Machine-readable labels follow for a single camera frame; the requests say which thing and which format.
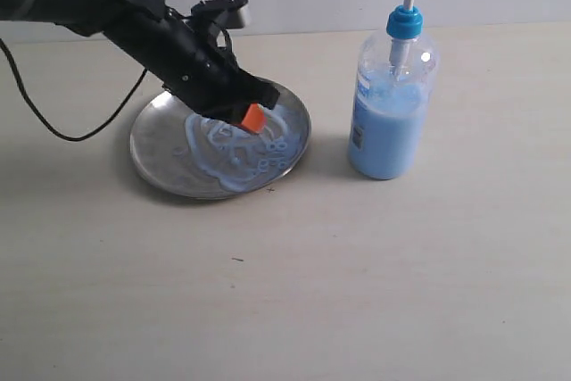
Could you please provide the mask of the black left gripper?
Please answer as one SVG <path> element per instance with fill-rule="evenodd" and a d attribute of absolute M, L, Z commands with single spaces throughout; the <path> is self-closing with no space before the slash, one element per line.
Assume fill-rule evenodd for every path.
<path fill-rule="evenodd" d="M 267 79 L 242 69 L 189 20 L 174 13 L 158 21 L 133 13 L 126 26 L 124 51 L 191 110 L 250 134 L 262 132 L 263 109 L 273 109 L 280 97 Z"/>

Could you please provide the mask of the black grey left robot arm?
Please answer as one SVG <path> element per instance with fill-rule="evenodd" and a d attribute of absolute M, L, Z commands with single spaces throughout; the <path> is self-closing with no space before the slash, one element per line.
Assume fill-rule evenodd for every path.
<path fill-rule="evenodd" d="M 206 0 L 183 14 L 166 0 L 1 0 L 1 19 L 102 34 L 193 112 L 258 134 L 280 93 L 242 69 L 233 52 L 228 32 L 244 27 L 247 5 Z"/>

